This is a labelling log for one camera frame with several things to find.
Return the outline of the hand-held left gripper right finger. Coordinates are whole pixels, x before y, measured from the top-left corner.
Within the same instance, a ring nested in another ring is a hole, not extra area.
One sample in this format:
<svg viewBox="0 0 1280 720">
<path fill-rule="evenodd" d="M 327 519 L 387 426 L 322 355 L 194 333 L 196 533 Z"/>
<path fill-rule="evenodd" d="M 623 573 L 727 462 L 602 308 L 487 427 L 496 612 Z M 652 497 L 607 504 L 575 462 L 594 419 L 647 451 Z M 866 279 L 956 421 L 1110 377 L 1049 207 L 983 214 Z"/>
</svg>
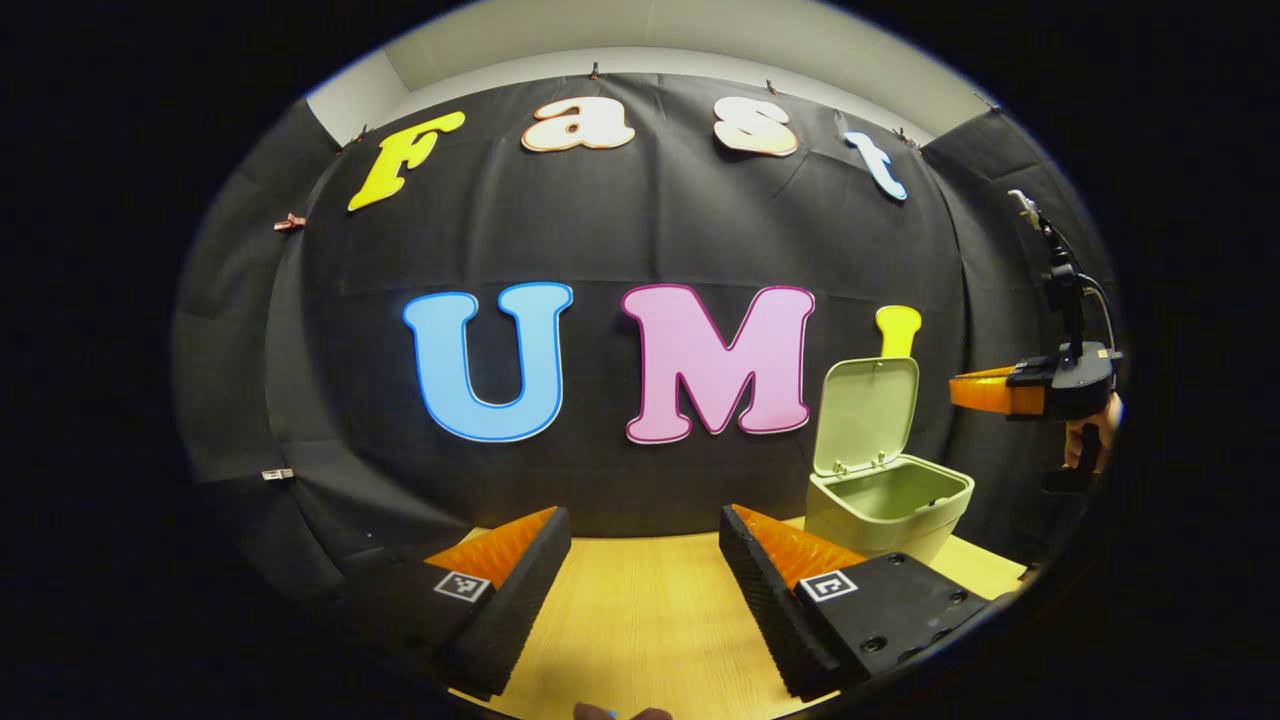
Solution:
<svg viewBox="0 0 1280 720">
<path fill-rule="evenodd" d="M 812 701 L 896 671 L 991 602 L 913 556 L 867 559 L 741 505 L 719 548 L 787 692 Z"/>
</svg>

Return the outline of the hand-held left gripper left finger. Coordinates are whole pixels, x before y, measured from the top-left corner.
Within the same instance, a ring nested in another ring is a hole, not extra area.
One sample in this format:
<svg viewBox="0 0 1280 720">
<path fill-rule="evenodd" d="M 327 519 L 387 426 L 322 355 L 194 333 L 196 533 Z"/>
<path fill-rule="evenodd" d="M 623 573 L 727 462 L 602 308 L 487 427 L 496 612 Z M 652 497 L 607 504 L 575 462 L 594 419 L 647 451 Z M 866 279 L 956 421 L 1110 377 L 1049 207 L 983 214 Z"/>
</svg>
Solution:
<svg viewBox="0 0 1280 720">
<path fill-rule="evenodd" d="M 489 700 L 504 692 L 570 544 L 568 509 L 543 509 L 348 579 L 330 618 L 397 670 Z"/>
</svg>

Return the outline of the pale green desktop garbage bin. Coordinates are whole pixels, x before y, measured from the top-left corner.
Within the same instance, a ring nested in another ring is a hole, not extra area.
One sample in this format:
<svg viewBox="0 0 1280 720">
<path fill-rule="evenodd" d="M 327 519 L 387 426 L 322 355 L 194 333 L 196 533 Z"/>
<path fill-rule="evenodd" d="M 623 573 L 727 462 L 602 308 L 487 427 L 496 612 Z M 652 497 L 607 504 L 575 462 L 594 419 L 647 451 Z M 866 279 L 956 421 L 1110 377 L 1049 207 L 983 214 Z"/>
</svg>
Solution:
<svg viewBox="0 0 1280 720">
<path fill-rule="evenodd" d="M 929 564 L 970 503 L 966 474 L 906 454 L 919 366 L 854 359 L 826 375 L 806 489 L 806 532 L 865 557 Z"/>
</svg>

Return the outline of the wooden desktop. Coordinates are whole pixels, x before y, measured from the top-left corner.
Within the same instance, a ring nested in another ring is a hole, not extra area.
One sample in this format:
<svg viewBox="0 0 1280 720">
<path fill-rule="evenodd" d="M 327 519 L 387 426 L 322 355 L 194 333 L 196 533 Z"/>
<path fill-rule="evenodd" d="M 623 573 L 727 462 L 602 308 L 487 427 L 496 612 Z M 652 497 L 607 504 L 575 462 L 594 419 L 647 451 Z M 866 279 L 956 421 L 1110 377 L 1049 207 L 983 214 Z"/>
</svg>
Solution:
<svg viewBox="0 0 1280 720">
<path fill-rule="evenodd" d="M 506 691 L 475 714 L 571 720 L 774 720 L 804 710 L 780 678 L 716 532 L 572 539 Z"/>
</svg>

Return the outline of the black backdrop cloth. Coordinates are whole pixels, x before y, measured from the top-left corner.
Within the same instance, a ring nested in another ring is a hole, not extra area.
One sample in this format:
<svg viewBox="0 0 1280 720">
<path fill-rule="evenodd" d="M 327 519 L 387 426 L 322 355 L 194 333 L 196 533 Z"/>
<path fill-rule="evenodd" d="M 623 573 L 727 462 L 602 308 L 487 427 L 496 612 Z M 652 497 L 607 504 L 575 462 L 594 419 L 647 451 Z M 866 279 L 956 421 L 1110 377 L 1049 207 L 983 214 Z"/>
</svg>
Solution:
<svg viewBox="0 0 1280 720">
<path fill-rule="evenodd" d="M 1085 273 L 1114 287 L 1101 237 L 1057 164 L 1007 113 L 984 111 L 920 152 L 846 111 L 782 97 L 787 158 L 733 151 L 714 102 L 754 88 L 687 76 L 509 85 L 444 102 L 344 149 L 297 102 L 227 178 L 180 279 L 175 405 L 197 496 L 250 565 L 302 600 L 387 560 L 564 505 L 581 536 L 713 530 L 723 503 L 804 511 L 828 368 L 876 355 L 876 311 L 918 309 L 922 377 L 908 452 L 975 479 L 956 536 L 1016 562 L 1051 557 L 1085 511 L 1047 495 L 1061 430 L 955 409 L 947 379 L 1062 342 L 1039 277 L 1044 242 L 1021 190 L 1060 222 Z M 275 232 L 292 213 L 307 224 Z M 470 380 L 485 404 L 522 389 L 502 291 L 562 283 L 563 397 L 526 439 L 476 442 L 428 411 L 402 313 L 467 293 Z M 690 314 L 731 343 L 762 291 L 812 293 L 804 427 L 746 432 L 666 377 L 691 428 L 640 445 L 641 328 L 622 309 L 687 286 Z M 291 468 L 289 480 L 261 471 Z"/>
</svg>

